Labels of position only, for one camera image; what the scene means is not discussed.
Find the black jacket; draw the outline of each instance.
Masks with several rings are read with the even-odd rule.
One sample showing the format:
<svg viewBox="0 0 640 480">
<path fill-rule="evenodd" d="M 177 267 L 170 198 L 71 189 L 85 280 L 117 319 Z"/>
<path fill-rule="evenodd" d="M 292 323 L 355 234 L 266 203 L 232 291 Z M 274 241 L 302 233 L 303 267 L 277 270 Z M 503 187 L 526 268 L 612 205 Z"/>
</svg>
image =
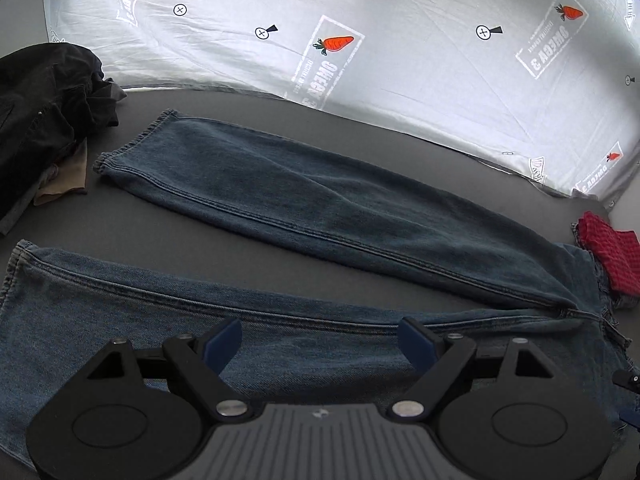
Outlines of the black jacket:
<svg viewBox="0 0 640 480">
<path fill-rule="evenodd" d="M 70 43 L 0 58 L 0 218 L 85 137 L 118 125 L 124 93 L 101 68 L 93 52 Z"/>
</svg>

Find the orange carrot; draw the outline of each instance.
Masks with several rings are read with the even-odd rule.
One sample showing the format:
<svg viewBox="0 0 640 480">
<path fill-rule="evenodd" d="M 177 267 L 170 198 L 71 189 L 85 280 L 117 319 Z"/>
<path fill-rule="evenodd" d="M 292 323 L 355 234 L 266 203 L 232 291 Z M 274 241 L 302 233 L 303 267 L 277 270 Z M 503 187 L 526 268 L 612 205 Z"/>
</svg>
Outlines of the orange carrot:
<svg viewBox="0 0 640 480">
<path fill-rule="evenodd" d="M 327 50 L 338 52 L 350 44 L 351 41 L 353 41 L 353 36 L 339 36 L 337 38 L 327 38 L 326 40 L 318 38 L 318 42 L 314 44 L 314 47 L 322 49 L 322 54 L 326 56 Z"/>
<path fill-rule="evenodd" d="M 584 12 L 582 12 L 580 9 L 574 9 L 573 7 L 569 7 L 567 5 L 565 6 L 558 5 L 556 7 L 556 11 L 561 14 L 560 17 L 562 18 L 563 21 L 565 17 L 567 17 L 569 20 L 577 20 L 584 14 Z"/>
</svg>

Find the blue denim jeans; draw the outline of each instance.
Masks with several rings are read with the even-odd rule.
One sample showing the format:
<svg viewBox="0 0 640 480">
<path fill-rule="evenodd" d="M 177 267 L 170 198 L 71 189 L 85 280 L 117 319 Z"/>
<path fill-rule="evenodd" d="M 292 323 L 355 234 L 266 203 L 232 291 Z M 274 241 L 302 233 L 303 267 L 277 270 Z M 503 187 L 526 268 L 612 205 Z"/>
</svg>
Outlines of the blue denim jeans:
<svg viewBox="0 0 640 480">
<path fill-rule="evenodd" d="M 610 304 L 604 285 L 594 285 L 593 312 L 416 314 L 198 282 L 23 240 L 0 291 L 0 448 L 31 466 L 24 441 L 31 418 L 111 337 L 157 347 L 228 316 L 241 319 L 243 342 L 222 378 L 249 398 L 275 402 L 386 406 L 418 377 L 397 345 L 403 316 L 480 346 L 505 348 L 525 336 L 599 403 L 619 445 L 617 410 L 634 406 L 635 396 L 611 383 L 630 363 L 626 340 L 603 316 Z"/>
<path fill-rule="evenodd" d="M 451 193 L 301 142 L 165 111 L 97 173 L 258 240 L 499 308 L 600 314 L 593 258 Z"/>
</svg>

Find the jeans hem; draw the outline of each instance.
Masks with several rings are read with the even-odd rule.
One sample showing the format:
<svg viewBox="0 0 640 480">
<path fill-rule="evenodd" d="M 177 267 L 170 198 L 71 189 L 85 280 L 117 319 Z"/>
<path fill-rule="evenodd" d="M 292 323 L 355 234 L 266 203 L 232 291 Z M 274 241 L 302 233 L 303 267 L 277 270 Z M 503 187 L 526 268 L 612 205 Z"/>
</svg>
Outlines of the jeans hem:
<svg viewBox="0 0 640 480">
<path fill-rule="evenodd" d="M 0 288 L 0 318 L 2 317 L 4 310 L 4 302 L 11 291 L 15 281 L 15 273 L 18 270 L 18 262 L 24 251 L 25 244 L 31 244 L 27 240 L 21 240 L 11 251 L 9 262 L 6 266 L 6 273 L 4 274 L 4 280 L 2 282 L 2 288 Z"/>
<path fill-rule="evenodd" d="M 176 116 L 177 114 L 178 112 L 176 110 L 173 110 L 172 108 L 168 108 L 167 110 L 162 112 L 155 121 L 149 124 L 149 126 L 146 127 L 144 132 L 139 134 L 131 142 L 128 142 L 127 144 L 125 144 L 121 148 L 118 148 L 114 152 L 101 153 L 98 156 L 98 158 L 95 159 L 92 169 L 95 171 L 95 173 L 98 173 L 98 174 L 102 173 L 102 167 L 107 160 L 109 160 L 110 158 L 116 157 L 118 155 L 121 155 L 125 152 L 128 152 L 129 150 L 137 146 L 140 142 L 145 140 L 150 134 L 152 134 L 156 130 L 156 128 L 160 126 L 160 124 L 162 124 L 165 120 L 167 120 L 168 117 Z"/>
</svg>

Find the red cloth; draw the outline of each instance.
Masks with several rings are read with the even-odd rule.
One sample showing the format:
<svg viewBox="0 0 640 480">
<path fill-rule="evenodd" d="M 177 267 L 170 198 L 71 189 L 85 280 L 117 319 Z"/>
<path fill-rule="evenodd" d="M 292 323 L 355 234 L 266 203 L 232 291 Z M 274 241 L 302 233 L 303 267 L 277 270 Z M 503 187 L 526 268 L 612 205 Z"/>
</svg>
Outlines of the red cloth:
<svg viewBox="0 0 640 480">
<path fill-rule="evenodd" d="M 578 220 L 583 248 L 600 260 L 612 290 L 640 296 L 640 243 L 633 231 L 614 231 L 602 218 L 586 212 Z"/>
</svg>

